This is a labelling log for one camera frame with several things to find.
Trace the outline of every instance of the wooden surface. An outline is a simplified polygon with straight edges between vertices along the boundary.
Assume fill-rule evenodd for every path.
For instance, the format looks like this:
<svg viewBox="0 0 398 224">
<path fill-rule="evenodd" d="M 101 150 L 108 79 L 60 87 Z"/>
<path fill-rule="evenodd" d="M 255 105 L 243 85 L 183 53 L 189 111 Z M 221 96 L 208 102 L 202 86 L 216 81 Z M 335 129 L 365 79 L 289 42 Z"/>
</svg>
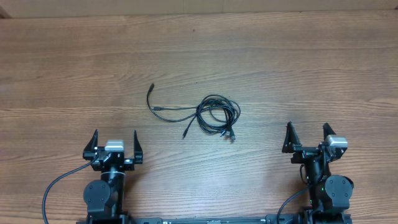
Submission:
<svg viewBox="0 0 398 224">
<path fill-rule="evenodd" d="M 146 106 L 196 106 L 217 93 L 242 107 L 231 143 Z M 188 112 L 162 113 L 171 118 Z M 144 165 L 127 173 L 135 217 L 276 213 L 304 186 L 281 153 L 292 120 L 305 146 L 329 122 L 349 149 L 331 164 L 355 183 L 355 223 L 398 219 L 398 11 L 0 20 L 0 222 L 42 223 L 45 188 L 99 144 L 137 129 Z M 77 172 L 47 200 L 51 223 L 86 215 Z M 308 205 L 306 195 L 284 212 Z"/>
<path fill-rule="evenodd" d="M 386 10 L 398 0 L 0 0 L 6 18 Z"/>
</svg>

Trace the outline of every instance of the black cable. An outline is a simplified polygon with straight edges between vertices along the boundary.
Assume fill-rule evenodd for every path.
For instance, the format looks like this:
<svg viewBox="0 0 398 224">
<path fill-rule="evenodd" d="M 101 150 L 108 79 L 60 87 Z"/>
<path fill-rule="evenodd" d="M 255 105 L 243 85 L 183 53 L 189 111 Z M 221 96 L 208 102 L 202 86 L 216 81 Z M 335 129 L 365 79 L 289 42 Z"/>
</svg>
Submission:
<svg viewBox="0 0 398 224">
<path fill-rule="evenodd" d="M 320 156 L 323 157 L 323 169 L 322 169 L 321 176 L 319 177 L 319 179 L 318 179 L 315 183 L 313 183 L 312 185 L 309 185 L 309 182 L 305 182 L 305 181 L 303 180 L 303 172 L 302 172 L 302 169 L 303 169 L 304 164 L 301 164 L 301 166 L 300 166 L 300 176 L 301 176 L 301 180 L 302 180 L 302 182 L 303 182 L 305 185 L 307 185 L 308 187 L 304 188 L 303 190 L 297 192 L 296 194 L 294 194 L 293 196 L 291 196 L 290 198 L 288 198 L 288 199 L 285 201 L 285 203 L 283 203 L 282 206 L 280 206 L 279 211 L 278 211 L 278 214 L 276 215 L 276 222 L 277 222 L 277 224 L 279 224 L 280 213 L 282 212 L 282 210 L 284 209 L 284 207 L 286 206 L 286 204 L 288 204 L 288 203 L 289 203 L 291 200 L 293 200 L 295 197 L 297 197 L 297 196 L 303 194 L 303 193 L 306 192 L 308 189 L 312 188 L 312 187 L 315 186 L 317 183 L 320 183 L 320 182 L 322 181 L 322 178 L 323 178 L 323 176 L 325 175 L 326 164 L 327 164 L 327 162 L 326 162 L 326 153 L 325 153 L 325 151 L 321 151 L 321 155 L 320 155 Z"/>
<path fill-rule="evenodd" d="M 306 182 L 306 181 L 303 180 L 303 171 L 302 171 L 303 167 L 304 167 L 304 164 L 301 164 L 301 166 L 300 166 L 300 177 L 301 177 L 301 181 L 302 181 L 305 185 L 308 185 L 308 182 Z"/>
<path fill-rule="evenodd" d="M 81 167 L 79 167 L 79 168 L 77 168 L 77 169 L 74 169 L 74 170 L 72 170 L 72 171 L 69 171 L 69 172 L 67 172 L 66 174 L 63 174 L 63 175 L 61 175 L 60 177 L 58 177 L 57 179 L 55 179 L 53 182 L 51 182 L 51 184 L 50 184 L 50 185 L 47 187 L 47 189 L 45 190 L 45 193 L 44 193 L 44 196 L 43 196 L 43 202 L 42 202 L 42 214 L 43 214 L 43 220 L 44 220 L 44 223 L 45 223 L 45 224 L 49 224 L 49 221 L 47 220 L 47 216 L 46 216 L 46 214 L 45 214 L 45 200 L 47 199 L 47 195 L 49 194 L 49 191 L 50 191 L 51 187 L 52 187 L 55 183 L 57 183 L 60 179 L 62 179 L 62 178 L 66 177 L 66 176 L 68 176 L 68 175 L 70 175 L 70 174 L 73 174 L 73 173 L 75 173 L 75 172 L 78 172 L 79 170 L 82 170 L 82 169 L 84 169 L 84 168 L 86 168 L 86 167 L 92 165 L 97 159 L 98 159 L 98 156 L 96 156 L 96 157 L 95 157 L 92 161 L 90 161 L 89 163 L 87 163 L 87 164 L 85 164 L 85 165 L 83 165 L 83 166 L 81 166 Z"/>
<path fill-rule="evenodd" d="M 285 224 L 290 223 L 291 221 L 293 221 L 293 218 L 291 218 L 290 220 L 287 220 L 287 222 L 285 222 Z"/>
<path fill-rule="evenodd" d="M 316 208 L 316 209 L 312 210 L 312 212 L 310 212 L 310 214 L 308 215 L 308 217 L 312 217 L 312 215 L 313 215 L 315 212 L 319 212 L 319 211 L 320 211 L 319 208 Z"/>
<path fill-rule="evenodd" d="M 221 95 L 208 95 L 206 96 L 201 103 L 198 106 L 194 106 L 194 107 L 189 107 L 189 108 L 163 108 L 163 107 L 150 107 L 149 104 L 149 95 L 152 92 L 152 90 L 154 89 L 155 85 L 152 84 L 149 87 L 148 90 L 148 94 L 147 94 L 147 104 L 148 104 L 148 108 L 150 109 L 150 111 L 159 119 L 164 120 L 164 121 L 168 121 L 168 122 L 180 122 L 180 121 L 185 121 L 186 119 L 192 118 L 192 120 L 189 122 L 188 127 L 185 129 L 184 133 L 183 133 L 183 138 L 185 138 L 185 136 L 187 135 L 188 129 L 191 126 L 193 120 L 195 120 L 195 118 L 197 119 L 200 127 L 202 128 L 202 130 L 208 134 L 215 134 L 215 133 L 221 133 L 221 136 L 224 136 L 225 134 L 228 134 L 229 137 L 231 137 L 232 140 L 235 140 L 235 134 L 234 131 L 232 130 L 232 125 L 238 120 L 239 116 L 241 115 L 241 108 L 239 107 L 239 105 L 233 101 L 233 100 L 229 100 L 227 98 L 225 98 L 224 96 Z M 163 118 L 161 116 L 159 116 L 155 111 L 161 111 L 161 110 L 189 110 L 189 109 L 196 109 L 196 113 L 191 114 L 190 116 L 187 116 L 185 118 L 182 119 L 166 119 Z M 222 109 L 224 110 L 224 114 L 225 114 L 225 120 L 221 120 L 216 118 L 213 115 L 212 110 L 214 109 Z M 212 125 L 212 124 L 208 124 L 202 117 L 201 113 L 204 111 L 209 111 L 210 112 L 210 116 L 215 119 L 218 122 L 224 123 L 222 125 Z"/>
<path fill-rule="evenodd" d="M 291 196 L 290 198 L 288 198 L 283 204 L 282 206 L 279 208 L 278 213 L 276 215 L 276 223 L 279 224 L 279 217 L 280 217 L 280 213 L 282 212 L 282 210 L 284 209 L 284 207 L 291 201 L 293 200 L 295 197 L 304 194 L 309 188 L 311 188 L 312 185 L 304 188 L 303 190 L 297 192 L 296 194 L 293 194 L 293 196 Z"/>
</svg>

